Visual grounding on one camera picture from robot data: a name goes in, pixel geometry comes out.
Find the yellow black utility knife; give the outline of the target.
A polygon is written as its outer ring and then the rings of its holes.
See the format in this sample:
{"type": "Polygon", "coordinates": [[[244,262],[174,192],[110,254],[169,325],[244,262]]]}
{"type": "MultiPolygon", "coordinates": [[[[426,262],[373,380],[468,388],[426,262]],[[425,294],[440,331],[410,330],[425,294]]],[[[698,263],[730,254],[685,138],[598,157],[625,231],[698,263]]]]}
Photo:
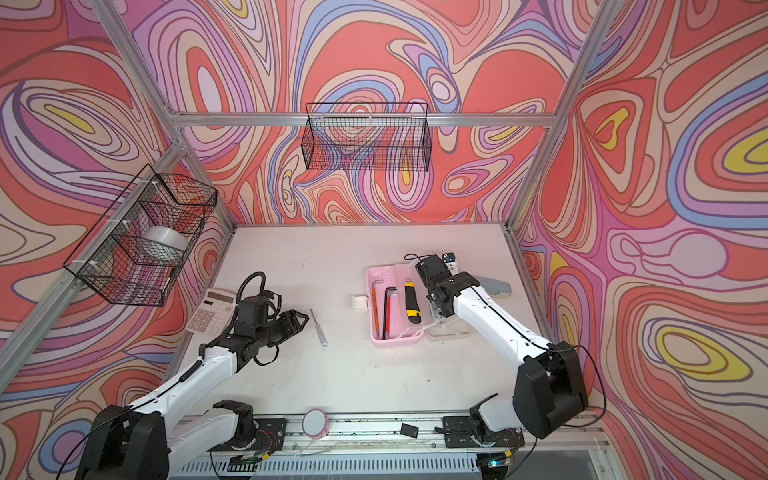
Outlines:
{"type": "Polygon", "coordinates": [[[404,295],[407,318],[411,324],[419,325],[422,322],[422,314],[418,304],[415,285],[411,279],[405,281],[404,295]]]}

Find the pink plastic tool box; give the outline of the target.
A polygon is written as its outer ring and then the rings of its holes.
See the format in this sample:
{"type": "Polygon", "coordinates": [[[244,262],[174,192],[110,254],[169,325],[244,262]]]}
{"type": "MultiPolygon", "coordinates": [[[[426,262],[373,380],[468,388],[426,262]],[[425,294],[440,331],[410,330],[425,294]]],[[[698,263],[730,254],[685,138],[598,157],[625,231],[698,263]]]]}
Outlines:
{"type": "Polygon", "coordinates": [[[416,271],[411,264],[399,263],[374,266],[366,270],[365,280],[369,297],[370,338],[378,348],[405,347],[417,344],[423,337],[422,322],[411,324],[406,315],[404,285],[411,279],[415,285],[416,271]],[[374,280],[382,279],[377,287],[380,339],[375,338],[375,327],[370,308],[370,288],[374,280]]]}

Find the orange hex key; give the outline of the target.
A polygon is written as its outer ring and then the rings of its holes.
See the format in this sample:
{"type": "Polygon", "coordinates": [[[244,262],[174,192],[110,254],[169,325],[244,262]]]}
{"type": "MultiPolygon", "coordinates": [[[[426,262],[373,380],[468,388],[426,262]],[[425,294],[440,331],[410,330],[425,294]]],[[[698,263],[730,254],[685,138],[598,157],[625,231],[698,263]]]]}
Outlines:
{"type": "Polygon", "coordinates": [[[372,311],[373,319],[374,319],[374,327],[375,327],[375,338],[380,339],[380,321],[379,321],[379,314],[378,314],[378,300],[377,300],[377,287],[379,284],[383,284],[384,280],[377,279],[374,280],[371,283],[370,288],[370,308],[372,311]]]}

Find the clear handle tester screwdriver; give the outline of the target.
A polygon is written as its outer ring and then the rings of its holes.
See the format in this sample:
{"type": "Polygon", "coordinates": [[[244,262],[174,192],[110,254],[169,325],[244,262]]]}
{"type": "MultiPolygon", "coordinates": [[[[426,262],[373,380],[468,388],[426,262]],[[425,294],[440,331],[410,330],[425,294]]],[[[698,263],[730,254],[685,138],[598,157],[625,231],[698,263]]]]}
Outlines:
{"type": "Polygon", "coordinates": [[[320,342],[321,346],[322,346],[323,348],[326,348],[326,347],[328,346],[328,341],[327,341],[327,338],[326,338],[326,336],[325,336],[325,333],[324,333],[324,331],[323,331],[323,329],[322,329],[322,326],[321,326],[321,325],[320,325],[320,323],[317,321],[317,318],[316,318],[316,316],[315,316],[315,313],[314,313],[314,310],[313,310],[313,309],[311,309],[311,310],[310,310],[310,315],[311,315],[311,318],[312,318],[312,320],[313,320],[313,323],[314,323],[314,326],[315,326],[315,330],[316,330],[317,338],[318,338],[318,340],[319,340],[319,342],[320,342]]]}

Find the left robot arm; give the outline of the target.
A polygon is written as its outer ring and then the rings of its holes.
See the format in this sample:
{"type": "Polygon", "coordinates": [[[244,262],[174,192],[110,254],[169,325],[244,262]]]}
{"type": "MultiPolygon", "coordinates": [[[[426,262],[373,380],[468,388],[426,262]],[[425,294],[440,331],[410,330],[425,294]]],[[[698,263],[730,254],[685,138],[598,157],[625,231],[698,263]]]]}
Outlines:
{"type": "Polygon", "coordinates": [[[111,405],[97,415],[78,446],[76,478],[167,479],[219,445],[249,449],[258,437],[249,404],[222,400],[195,420],[182,419],[217,386],[257,363],[260,350],[277,350],[309,321],[305,313],[283,309],[280,296],[270,292],[239,301],[230,323],[200,346],[189,367],[130,405],[111,405]]]}

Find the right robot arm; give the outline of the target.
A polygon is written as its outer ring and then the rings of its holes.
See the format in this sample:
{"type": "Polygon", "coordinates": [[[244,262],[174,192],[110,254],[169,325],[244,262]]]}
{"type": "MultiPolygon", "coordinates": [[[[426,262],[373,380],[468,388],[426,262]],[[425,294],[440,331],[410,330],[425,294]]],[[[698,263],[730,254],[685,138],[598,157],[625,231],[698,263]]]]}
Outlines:
{"type": "Polygon", "coordinates": [[[528,431],[544,439],[588,407],[579,356],[566,343],[554,344],[535,334],[504,310],[480,281],[452,273],[437,255],[415,264],[427,299],[441,315],[471,325],[516,371],[514,392],[493,394],[469,409],[479,437],[504,430],[528,431]]]}

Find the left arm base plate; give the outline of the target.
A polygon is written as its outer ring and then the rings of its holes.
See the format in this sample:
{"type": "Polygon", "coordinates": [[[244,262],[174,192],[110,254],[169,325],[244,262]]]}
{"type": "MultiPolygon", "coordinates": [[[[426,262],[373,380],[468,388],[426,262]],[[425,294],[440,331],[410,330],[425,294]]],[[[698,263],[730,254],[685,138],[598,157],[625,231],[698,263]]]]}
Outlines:
{"type": "Polygon", "coordinates": [[[283,449],[288,420],[286,418],[257,417],[254,420],[256,433],[254,439],[246,446],[233,446],[230,443],[220,444],[211,449],[212,452],[255,452],[273,454],[283,449]]]}

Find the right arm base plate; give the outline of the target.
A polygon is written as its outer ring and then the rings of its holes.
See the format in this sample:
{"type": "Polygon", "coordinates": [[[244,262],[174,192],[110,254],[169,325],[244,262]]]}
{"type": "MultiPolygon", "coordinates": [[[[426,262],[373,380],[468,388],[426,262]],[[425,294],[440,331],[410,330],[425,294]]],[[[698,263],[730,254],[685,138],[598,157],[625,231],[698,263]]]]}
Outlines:
{"type": "Polygon", "coordinates": [[[525,445],[521,430],[490,432],[478,427],[468,415],[444,416],[434,432],[443,437],[449,449],[503,448],[515,452],[525,445]]]}

